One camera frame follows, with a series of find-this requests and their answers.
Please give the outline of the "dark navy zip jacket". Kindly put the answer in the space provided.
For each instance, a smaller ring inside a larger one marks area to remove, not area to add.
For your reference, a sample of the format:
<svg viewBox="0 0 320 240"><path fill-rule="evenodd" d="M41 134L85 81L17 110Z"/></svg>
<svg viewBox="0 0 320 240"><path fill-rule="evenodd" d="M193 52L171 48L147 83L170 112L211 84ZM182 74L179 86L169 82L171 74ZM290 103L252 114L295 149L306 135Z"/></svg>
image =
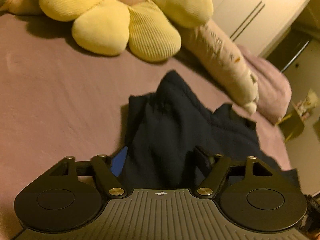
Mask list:
<svg viewBox="0 0 320 240"><path fill-rule="evenodd" d="M187 83L168 72L154 93L129 97L127 155L120 183L133 189L194 189L210 172L209 158L258 157L279 164L260 148L256 124L225 103L210 111Z"/></svg>

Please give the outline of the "purple bed blanket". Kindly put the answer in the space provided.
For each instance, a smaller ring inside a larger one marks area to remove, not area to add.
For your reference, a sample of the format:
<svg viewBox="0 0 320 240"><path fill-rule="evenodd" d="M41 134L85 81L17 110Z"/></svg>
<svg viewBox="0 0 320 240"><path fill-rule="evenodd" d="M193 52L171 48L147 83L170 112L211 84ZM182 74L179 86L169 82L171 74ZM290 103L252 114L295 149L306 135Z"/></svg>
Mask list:
<svg viewBox="0 0 320 240"><path fill-rule="evenodd" d="M129 50L80 48L71 23L1 15L1 239L21 231L14 200L66 156L77 161L125 146L129 98L154 93L174 70L211 111L229 97L189 52L148 63Z"/></svg>

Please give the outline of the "yellow leg side table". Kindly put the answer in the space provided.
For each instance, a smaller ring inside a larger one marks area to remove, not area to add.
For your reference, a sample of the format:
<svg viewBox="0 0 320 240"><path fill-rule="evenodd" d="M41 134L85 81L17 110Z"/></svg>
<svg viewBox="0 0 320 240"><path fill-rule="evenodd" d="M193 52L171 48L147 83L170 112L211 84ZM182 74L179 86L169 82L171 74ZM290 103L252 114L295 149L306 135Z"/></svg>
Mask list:
<svg viewBox="0 0 320 240"><path fill-rule="evenodd" d="M291 111L280 120L278 127L282 132L284 142L287 143L303 133L305 124L297 108L292 106Z"/></svg>

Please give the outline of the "purple pillow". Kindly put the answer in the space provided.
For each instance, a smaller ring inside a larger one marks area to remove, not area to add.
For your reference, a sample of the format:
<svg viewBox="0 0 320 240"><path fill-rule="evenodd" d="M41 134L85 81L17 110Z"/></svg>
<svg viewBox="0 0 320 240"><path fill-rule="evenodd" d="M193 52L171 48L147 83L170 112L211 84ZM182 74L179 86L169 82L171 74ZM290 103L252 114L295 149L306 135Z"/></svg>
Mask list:
<svg viewBox="0 0 320 240"><path fill-rule="evenodd" d="M265 58L255 56L239 45L247 66L258 79L259 100L257 111L271 124L277 124L289 107L292 89L288 79Z"/></svg>

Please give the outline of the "long pink rabbit plush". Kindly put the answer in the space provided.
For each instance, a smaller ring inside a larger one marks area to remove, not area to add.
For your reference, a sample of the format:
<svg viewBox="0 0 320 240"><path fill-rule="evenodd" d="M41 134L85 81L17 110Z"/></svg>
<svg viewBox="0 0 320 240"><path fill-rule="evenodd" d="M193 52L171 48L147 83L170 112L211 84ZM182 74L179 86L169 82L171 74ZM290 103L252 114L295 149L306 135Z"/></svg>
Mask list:
<svg viewBox="0 0 320 240"><path fill-rule="evenodd" d="M213 20L196 28L177 29L182 46L199 60L225 93L249 114L255 113L258 78L228 35Z"/></svg>

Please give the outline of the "wrapped flower bouquet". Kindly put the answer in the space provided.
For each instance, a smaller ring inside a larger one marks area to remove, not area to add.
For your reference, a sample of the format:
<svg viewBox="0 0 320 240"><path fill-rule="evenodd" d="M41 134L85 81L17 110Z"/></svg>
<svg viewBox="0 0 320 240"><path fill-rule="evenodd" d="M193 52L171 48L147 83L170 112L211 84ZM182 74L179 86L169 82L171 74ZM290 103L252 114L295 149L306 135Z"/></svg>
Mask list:
<svg viewBox="0 0 320 240"><path fill-rule="evenodd" d="M310 88L305 99L297 103L297 113L303 121L310 116L318 102L318 95L313 89Z"/></svg>

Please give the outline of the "yellow flower plush pillow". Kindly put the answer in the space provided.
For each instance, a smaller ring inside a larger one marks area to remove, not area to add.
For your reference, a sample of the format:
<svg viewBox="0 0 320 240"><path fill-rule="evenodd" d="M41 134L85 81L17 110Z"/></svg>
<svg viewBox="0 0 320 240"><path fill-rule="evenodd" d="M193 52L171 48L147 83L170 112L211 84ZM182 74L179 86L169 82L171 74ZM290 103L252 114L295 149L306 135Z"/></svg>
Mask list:
<svg viewBox="0 0 320 240"><path fill-rule="evenodd" d="M53 20L72 22L81 48L105 56L129 49L147 62L177 54L177 28L203 25L214 11L212 0L39 0L39 6Z"/></svg>

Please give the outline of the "white wardrobe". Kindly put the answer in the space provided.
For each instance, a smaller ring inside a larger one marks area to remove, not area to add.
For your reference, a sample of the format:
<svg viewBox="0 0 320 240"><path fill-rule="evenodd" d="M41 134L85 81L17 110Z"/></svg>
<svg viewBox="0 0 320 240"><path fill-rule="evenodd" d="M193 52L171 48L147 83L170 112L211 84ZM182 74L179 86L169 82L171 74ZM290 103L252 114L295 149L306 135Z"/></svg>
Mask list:
<svg viewBox="0 0 320 240"><path fill-rule="evenodd" d="M267 56L310 0L212 0L213 20L236 44Z"/></svg>

